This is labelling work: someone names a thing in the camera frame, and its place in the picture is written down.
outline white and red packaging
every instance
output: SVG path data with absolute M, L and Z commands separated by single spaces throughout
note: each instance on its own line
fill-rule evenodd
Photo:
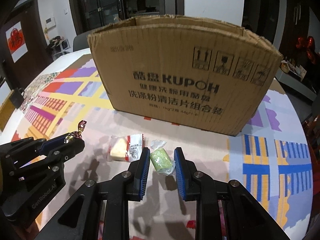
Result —
M 112 135 L 109 142 L 107 161 L 133 162 L 140 159 L 143 148 L 143 134 L 125 137 Z

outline wrapped snack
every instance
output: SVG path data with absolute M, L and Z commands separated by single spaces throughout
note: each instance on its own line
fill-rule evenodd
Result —
M 140 159 L 143 148 L 143 134 L 125 137 L 111 136 L 107 160 L 133 162 Z
M 150 154 L 156 172 L 164 175 L 171 175 L 175 168 L 175 162 L 171 160 L 163 146 L 166 141 L 154 140 L 151 142 L 151 149 L 155 150 Z
M 73 138 L 80 138 L 82 139 L 82 135 L 81 133 L 84 131 L 85 125 L 87 124 L 87 121 L 82 120 L 79 122 L 78 124 L 78 130 L 68 133 L 68 135 L 66 136 L 66 138 L 64 139 L 64 143 L 68 143 L 69 141 L 71 141 Z

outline round table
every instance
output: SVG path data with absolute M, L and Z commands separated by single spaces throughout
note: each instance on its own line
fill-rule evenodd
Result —
M 85 149 L 65 163 L 66 186 L 37 219 L 40 227 L 87 179 L 105 181 L 127 170 L 129 163 L 106 161 L 111 135 L 143 133 L 149 148 L 152 140 L 165 140 L 171 157 L 181 147 L 187 160 L 215 180 L 239 180 L 291 239 L 303 238 L 313 195 L 311 160 L 298 116 L 275 79 L 255 116 L 232 137 L 115 111 L 89 49 L 60 57 L 41 75 L 59 71 L 28 104 L 13 136 L 53 138 L 87 121 Z M 196 204 L 179 198 L 175 177 L 159 175 L 150 165 L 143 201 L 129 203 L 130 237 L 194 239 L 195 230 L 186 224 L 195 218 Z

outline shiny foil wrapper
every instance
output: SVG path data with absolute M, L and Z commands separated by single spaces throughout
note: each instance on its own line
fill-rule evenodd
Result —
M 73 140 L 73 138 L 80 138 L 82 139 L 82 135 L 81 133 L 84 131 L 85 125 L 87 124 L 87 121 L 82 120 L 79 122 L 78 124 L 78 130 L 68 133 L 68 135 L 66 136 L 66 138 L 64 139 L 64 143 L 68 143 L 71 140 Z

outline cardboard box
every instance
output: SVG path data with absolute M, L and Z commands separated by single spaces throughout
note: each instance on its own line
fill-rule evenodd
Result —
M 252 117 L 283 59 L 263 37 L 206 18 L 131 18 L 88 42 L 116 110 L 228 135 Z

